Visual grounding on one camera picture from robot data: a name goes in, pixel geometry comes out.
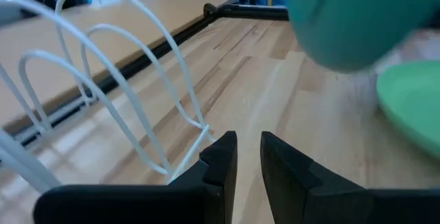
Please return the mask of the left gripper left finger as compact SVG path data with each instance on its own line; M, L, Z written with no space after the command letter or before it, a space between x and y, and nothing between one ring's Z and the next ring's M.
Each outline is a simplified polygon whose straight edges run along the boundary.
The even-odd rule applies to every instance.
M66 185L40 196L35 224L231 224L237 134L228 131L166 186Z

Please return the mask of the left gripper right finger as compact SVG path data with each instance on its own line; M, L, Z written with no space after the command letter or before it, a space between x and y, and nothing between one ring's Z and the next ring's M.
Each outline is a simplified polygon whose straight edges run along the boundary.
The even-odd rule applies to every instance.
M275 224L440 224L440 189L368 189L269 131L261 170Z

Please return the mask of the dark teal plate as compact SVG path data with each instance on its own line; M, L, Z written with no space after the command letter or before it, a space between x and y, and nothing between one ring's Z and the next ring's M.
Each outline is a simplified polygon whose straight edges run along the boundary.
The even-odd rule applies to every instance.
M440 9L440 0L285 0L297 41L340 72L375 64Z

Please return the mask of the beige neighbouring table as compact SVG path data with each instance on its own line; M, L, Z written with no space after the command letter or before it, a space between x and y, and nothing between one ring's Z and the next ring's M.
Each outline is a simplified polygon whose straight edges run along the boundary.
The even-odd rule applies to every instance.
M206 3L220 6L237 0L139 1L171 34L176 34L202 19ZM127 1L98 9L83 5L63 10L62 16L82 32L96 24L107 23L129 31L149 47L164 41L164 35L154 22ZM96 32L90 39L119 68L143 54L137 45L110 31ZM23 53L31 49L41 49L60 57L65 55L56 26L47 19L34 17L0 28L0 64L20 91L24 87L19 77L19 60ZM27 74L37 97L48 111L78 93L73 77L49 62L31 60L27 63ZM0 78L0 126L13 133L30 122L23 107Z

